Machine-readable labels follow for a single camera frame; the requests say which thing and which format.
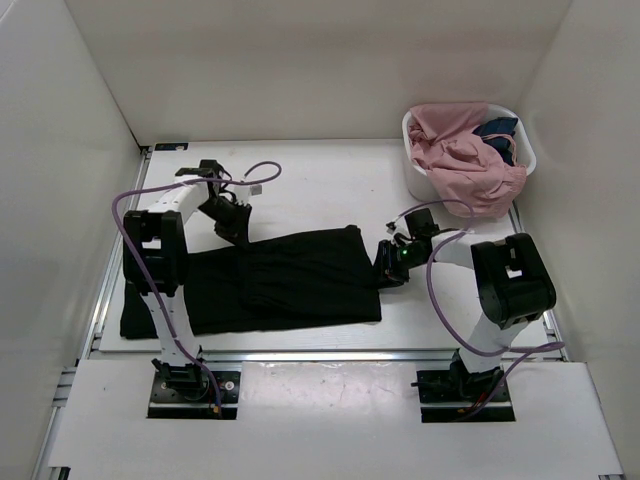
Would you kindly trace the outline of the black trousers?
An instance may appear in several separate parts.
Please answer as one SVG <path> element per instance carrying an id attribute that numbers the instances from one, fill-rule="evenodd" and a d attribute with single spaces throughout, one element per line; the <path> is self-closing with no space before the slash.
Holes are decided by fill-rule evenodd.
<path id="1" fill-rule="evenodd" d="M 184 296 L 196 335 L 378 322 L 374 269 L 361 231 L 295 233 L 192 253 Z"/>

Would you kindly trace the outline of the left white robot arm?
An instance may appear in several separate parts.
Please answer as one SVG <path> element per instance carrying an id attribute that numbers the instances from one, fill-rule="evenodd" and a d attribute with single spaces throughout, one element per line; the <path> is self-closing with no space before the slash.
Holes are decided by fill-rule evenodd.
<path id="1" fill-rule="evenodd" d="M 166 387 L 185 399 L 208 398 L 219 413 L 219 382 L 201 358 L 188 318 L 184 286 L 189 271 L 185 224 L 197 213 L 214 221 L 214 232 L 233 245 L 248 244 L 252 207 L 251 186 L 246 177 L 234 181 L 215 160 L 197 167 L 182 167 L 174 183 L 144 193 L 162 196 L 150 207 L 130 210 L 119 223 L 125 242 L 123 273 L 148 309 L 161 354 L 153 361 Z"/>

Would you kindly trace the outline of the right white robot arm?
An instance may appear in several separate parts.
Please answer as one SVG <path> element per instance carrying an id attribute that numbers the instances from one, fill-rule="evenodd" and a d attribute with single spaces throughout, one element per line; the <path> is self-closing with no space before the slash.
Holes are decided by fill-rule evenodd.
<path id="1" fill-rule="evenodd" d="M 425 268 L 427 292 L 443 327 L 459 344 L 447 376 L 427 386 L 470 400 L 497 387 L 503 377 L 502 355 L 513 352 L 514 339 L 555 306 L 557 295 L 532 237 L 516 233 L 483 240 L 467 229 L 442 230 L 431 212 L 421 208 L 387 224 L 390 237 L 378 243 L 374 270 L 377 286 L 392 288 L 410 280 L 410 271 Z M 481 315 L 465 339 L 440 307 L 432 273 L 437 264 L 466 268 L 474 274 Z"/>

